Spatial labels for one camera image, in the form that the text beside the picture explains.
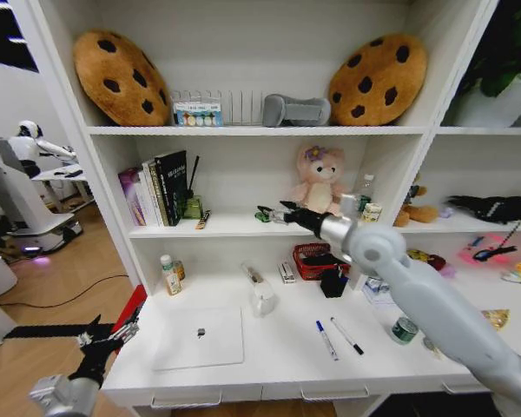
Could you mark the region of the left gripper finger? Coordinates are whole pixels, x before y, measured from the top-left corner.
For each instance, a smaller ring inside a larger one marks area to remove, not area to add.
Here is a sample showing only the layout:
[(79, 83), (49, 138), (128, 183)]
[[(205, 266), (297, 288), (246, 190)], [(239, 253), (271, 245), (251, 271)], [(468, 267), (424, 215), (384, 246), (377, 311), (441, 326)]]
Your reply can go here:
[(101, 328), (100, 328), (101, 315), (99, 314), (83, 331), (79, 334), (76, 339), (79, 346), (87, 346), (95, 341), (99, 341)]
[(140, 307), (137, 307), (131, 316), (117, 329), (109, 339), (111, 341), (120, 341), (122, 344), (132, 339), (139, 330), (138, 320)]

